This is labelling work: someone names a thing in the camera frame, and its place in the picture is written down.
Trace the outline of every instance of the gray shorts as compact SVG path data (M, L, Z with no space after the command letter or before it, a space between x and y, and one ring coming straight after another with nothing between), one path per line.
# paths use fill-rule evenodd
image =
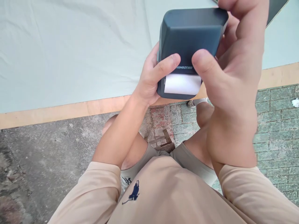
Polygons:
M197 176L199 176L209 186L217 179L216 173L213 169L209 168L201 161L199 161L185 146L181 143L171 153L166 151L156 151L150 144L148 144L146 152L143 157L129 169L121 171L121 183L123 190L125 190L129 184L133 181L139 171L144 165L154 156L170 156L172 157L182 168L185 168Z

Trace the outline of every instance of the wooden board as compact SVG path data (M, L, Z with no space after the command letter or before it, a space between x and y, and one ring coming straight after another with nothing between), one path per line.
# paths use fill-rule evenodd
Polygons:
M263 70L259 82L259 89L297 83L299 83L299 62ZM129 97L130 96L119 96L35 110L4 113L0 114L0 129L120 111ZM207 97L204 85L202 85L199 93L194 99L203 97ZM160 98L154 105L169 104L179 101L180 100Z

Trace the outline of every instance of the fingernail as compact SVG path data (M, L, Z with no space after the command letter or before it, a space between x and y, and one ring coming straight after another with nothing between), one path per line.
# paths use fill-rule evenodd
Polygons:
M179 54L175 53L171 55L174 64L177 66L181 62L181 57Z
M203 57L205 57L208 54L208 51L206 49L200 49L197 52L194 53L192 56L192 64L197 64Z

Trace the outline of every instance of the white debris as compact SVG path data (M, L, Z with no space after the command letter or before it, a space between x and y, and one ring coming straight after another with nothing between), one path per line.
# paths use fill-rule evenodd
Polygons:
M294 107L299 107L299 99L296 98L296 99L292 100L292 104Z

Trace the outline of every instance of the dark gray label printer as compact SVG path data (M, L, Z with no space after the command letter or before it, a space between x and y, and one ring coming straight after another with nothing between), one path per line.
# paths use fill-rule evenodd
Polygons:
M227 21L227 11L220 8L175 9L164 15L158 61L178 53L181 63L158 82L161 97L189 100L196 96L202 79L193 68L192 56L199 49L215 56Z

